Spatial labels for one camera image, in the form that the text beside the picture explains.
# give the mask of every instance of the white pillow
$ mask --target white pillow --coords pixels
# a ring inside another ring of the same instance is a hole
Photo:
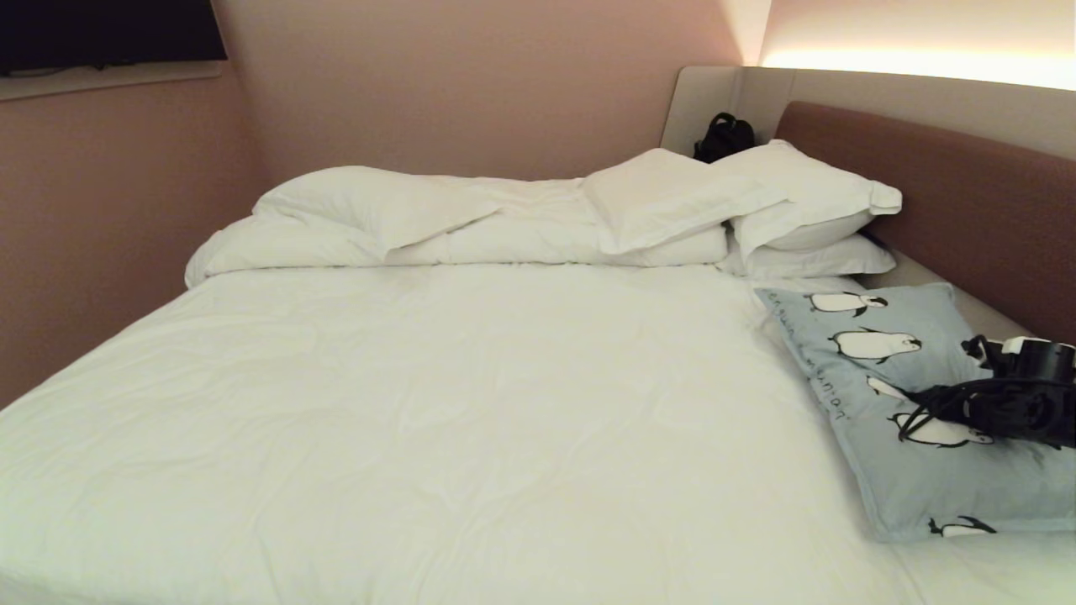
[[[392,267],[472,263],[543,263],[667,267],[717,263],[727,254],[725,228],[608,255],[597,249],[596,227],[551,217],[497,213],[452,233],[374,258],[352,237],[356,231],[325,219],[275,213],[247,216],[217,231],[187,263],[188,287],[233,271],[309,267]]]
[[[817,225],[804,225],[787,236],[766,243],[766,247],[776,250],[817,250],[845,239],[867,226],[870,221],[874,221],[874,214],[870,214],[869,210],[864,210]]]
[[[901,211],[900,191],[808,157],[787,141],[770,141],[709,168],[716,175],[750,177],[788,193],[785,201],[733,221],[745,258],[775,241],[785,249],[829,245],[862,227],[864,219],[869,222],[873,215]],[[841,219],[848,221],[798,230]],[[790,239],[779,241],[785,236]]]
[[[583,180],[606,254],[641,250],[773,206],[787,196],[746,175],[651,150]]]
[[[293,179],[261,196],[254,214],[317,216],[355,229],[354,240],[383,259],[388,251],[450,231],[500,205],[464,179],[343,166]]]
[[[745,258],[740,250],[736,239],[731,238],[728,256],[718,263],[718,268],[734,276],[774,280],[884,273],[896,267],[892,254],[861,235],[810,251],[763,247]]]

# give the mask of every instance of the television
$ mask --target television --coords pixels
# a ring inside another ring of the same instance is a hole
[[[227,58],[210,0],[0,0],[0,75]]]

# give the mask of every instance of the black strap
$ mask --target black strap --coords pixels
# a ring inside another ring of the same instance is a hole
[[[725,122],[728,122],[733,126],[736,126],[736,116],[735,115],[733,115],[731,113],[721,112],[718,115],[713,116],[713,119],[710,121],[710,128],[713,128],[714,126],[717,126],[718,123],[721,122],[722,119],[724,119]]]

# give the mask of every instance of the black bag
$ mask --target black bag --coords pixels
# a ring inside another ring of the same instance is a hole
[[[754,128],[731,113],[719,113],[706,131],[706,138],[695,143],[695,159],[713,164],[722,157],[754,146]]]

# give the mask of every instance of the pink wall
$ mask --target pink wall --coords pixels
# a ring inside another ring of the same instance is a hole
[[[661,140],[677,72],[738,65],[719,0],[217,0],[271,177],[580,175]]]
[[[267,179],[224,78],[0,102],[0,408],[183,292]]]

